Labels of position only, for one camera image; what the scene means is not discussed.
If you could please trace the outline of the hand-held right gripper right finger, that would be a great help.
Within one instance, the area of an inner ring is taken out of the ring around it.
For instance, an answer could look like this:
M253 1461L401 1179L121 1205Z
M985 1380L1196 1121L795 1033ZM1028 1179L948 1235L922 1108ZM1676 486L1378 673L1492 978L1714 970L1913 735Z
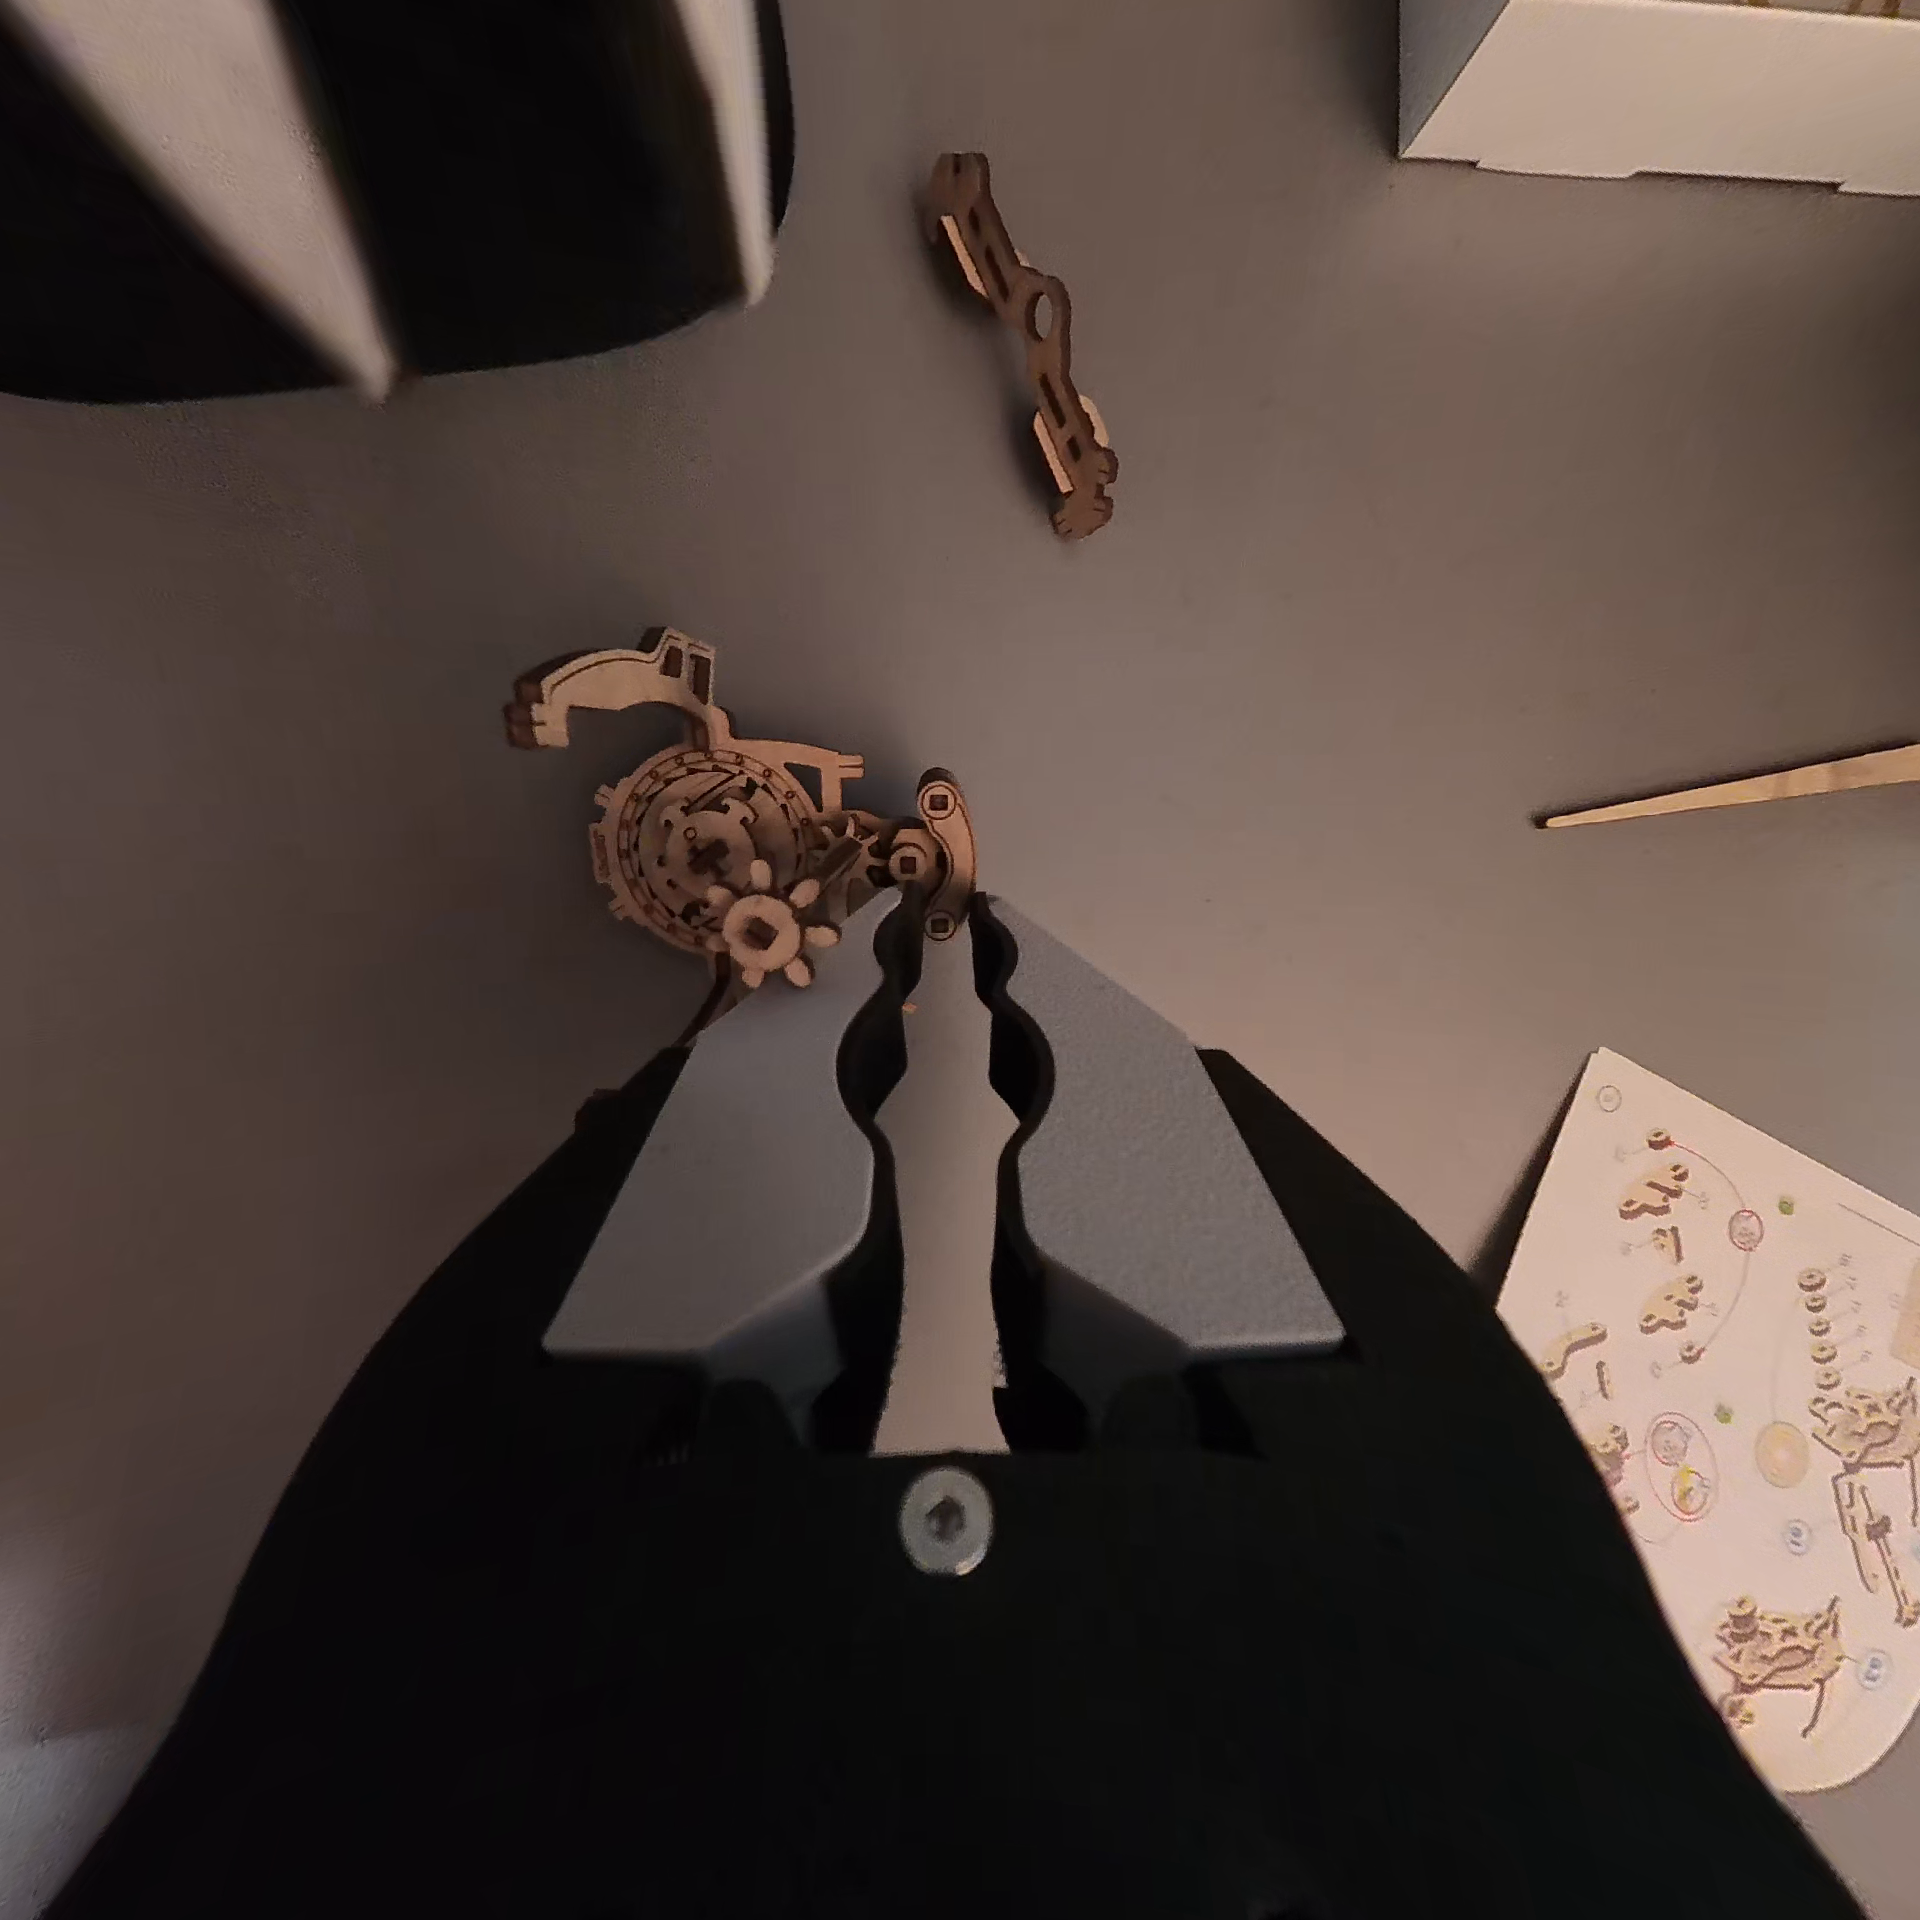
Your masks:
M1076 1452L1139 1382L1318 1359L1345 1326L1186 1033L1020 908L969 909L995 1175L995 1413Z

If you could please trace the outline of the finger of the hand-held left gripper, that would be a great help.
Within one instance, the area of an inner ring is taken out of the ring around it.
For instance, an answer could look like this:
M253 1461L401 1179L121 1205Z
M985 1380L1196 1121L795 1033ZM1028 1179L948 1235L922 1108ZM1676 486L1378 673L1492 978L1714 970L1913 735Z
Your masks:
M5 3L5 21L326 373L394 394L394 325L275 5Z
M766 300L783 222L783 19L780 3L674 3L724 210L742 303Z

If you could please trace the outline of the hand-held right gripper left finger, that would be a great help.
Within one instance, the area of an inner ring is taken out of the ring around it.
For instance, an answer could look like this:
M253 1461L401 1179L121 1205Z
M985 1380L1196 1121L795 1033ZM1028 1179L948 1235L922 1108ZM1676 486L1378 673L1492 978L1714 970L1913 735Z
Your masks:
M877 1115L905 1077L919 905L868 901L814 986L759 989L693 1043L547 1353L756 1382L817 1450L873 1450L905 1293Z

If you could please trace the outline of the slotted wooden part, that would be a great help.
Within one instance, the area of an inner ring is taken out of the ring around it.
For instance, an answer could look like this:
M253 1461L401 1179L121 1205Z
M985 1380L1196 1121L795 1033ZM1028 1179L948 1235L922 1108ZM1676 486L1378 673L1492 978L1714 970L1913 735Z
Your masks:
M1057 486L1050 523L1061 539L1089 539L1113 518L1121 459L1109 428L1071 375L1071 298L1012 242L981 151L945 151L919 196L922 226L946 251L972 294L1021 346L1034 429Z

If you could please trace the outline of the white cardboard box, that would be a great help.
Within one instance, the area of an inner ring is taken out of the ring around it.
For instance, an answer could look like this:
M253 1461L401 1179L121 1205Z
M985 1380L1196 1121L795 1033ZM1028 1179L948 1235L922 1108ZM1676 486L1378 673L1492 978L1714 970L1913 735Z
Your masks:
M1917 194L1915 3L1401 3L1398 155Z

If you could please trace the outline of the pointed wooden stick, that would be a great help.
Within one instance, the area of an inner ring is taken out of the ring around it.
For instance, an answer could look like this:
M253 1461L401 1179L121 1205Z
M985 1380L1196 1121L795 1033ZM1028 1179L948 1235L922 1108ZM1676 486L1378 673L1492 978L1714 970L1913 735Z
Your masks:
M1738 809L1844 795L1895 783L1917 783L1915 740L1899 747L1859 751L1843 758L1811 762L1759 774L1742 774L1714 783L1676 789L1671 794L1665 791L1658 795L1545 814L1533 826L1545 831L1581 826L1621 826L1707 809Z

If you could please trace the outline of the wooden puzzle parts sheet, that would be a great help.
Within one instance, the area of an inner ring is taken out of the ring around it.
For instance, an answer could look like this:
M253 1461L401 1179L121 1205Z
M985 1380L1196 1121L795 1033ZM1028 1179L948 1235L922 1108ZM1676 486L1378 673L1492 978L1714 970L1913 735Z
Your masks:
M1775 1793L1915 1714L1915 1289L1913 1214L1599 1046L1497 1295Z

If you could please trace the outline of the wooden gear model assembly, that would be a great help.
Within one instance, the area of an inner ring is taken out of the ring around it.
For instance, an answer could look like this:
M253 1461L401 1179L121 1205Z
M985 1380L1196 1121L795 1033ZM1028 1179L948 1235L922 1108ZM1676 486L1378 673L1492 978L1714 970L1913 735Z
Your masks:
M713 675L711 644L659 626L638 647L539 663L503 709L522 751L565 750L581 713L654 707L679 717L677 743L597 789L589 854L615 918L711 972L681 1046L773 978L809 988L821 956L877 897L914 894L922 934L945 943L977 892L977 831L946 767L922 774L905 815L853 807L862 757L739 733Z

